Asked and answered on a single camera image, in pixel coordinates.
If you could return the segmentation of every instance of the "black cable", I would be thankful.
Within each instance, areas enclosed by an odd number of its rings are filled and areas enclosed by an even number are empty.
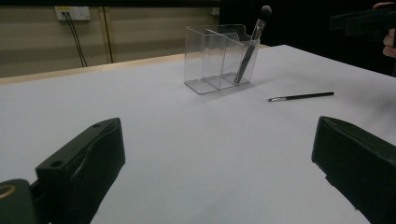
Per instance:
[[[65,12],[65,13],[63,12],[63,15],[66,17],[67,23],[69,24],[69,27],[70,27],[70,31],[72,32],[73,37],[75,39],[79,59],[81,60],[81,65],[83,67],[84,67],[84,65],[85,65],[85,67],[88,67],[87,62],[85,61],[84,54],[82,53],[81,45],[79,43],[78,34],[77,34],[76,28],[74,26],[74,23],[70,17],[70,14],[68,12]]]
[[[71,23],[70,23],[69,18],[67,17],[67,14],[66,14],[65,12],[63,12],[62,14],[66,17],[67,23],[69,24],[70,31],[72,32],[72,35],[73,35],[73,37],[74,37],[74,39],[75,39],[75,42],[76,42],[76,47],[77,47],[77,51],[78,51],[78,56],[79,56],[79,59],[81,60],[81,66],[84,67],[84,62],[82,61],[82,56],[81,56],[80,49],[79,49],[79,47],[78,47],[78,42],[77,42],[76,34],[75,34],[74,31],[73,31],[72,25],[71,25]]]
[[[108,27],[107,27],[107,18],[106,18],[106,9],[105,7],[103,7],[103,15],[105,18],[105,27],[106,27],[106,35],[107,35],[107,41],[108,41],[108,51],[110,52],[110,61],[112,63],[114,63],[114,59],[113,59],[113,50],[111,49],[111,44],[110,44],[110,32],[108,31]]]
[[[84,60],[84,63],[85,63],[85,66],[88,67],[87,61],[85,61],[84,54],[82,53],[81,44],[79,43],[79,38],[78,38],[77,31],[76,31],[76,27],[74,26],[73,20],[72,20],[72,18],[70,17],[70,14],[69,14],[69,13],[67,13],[67,16],[69,17],[70,23],[72,23],[73,30],[74,30],[74,32],[75,32],[75,34],[76,34],[76,38],[77,38],[77,42],[78,42],[78,47],[79,47],[79,52],[81,53],[82,59]]]

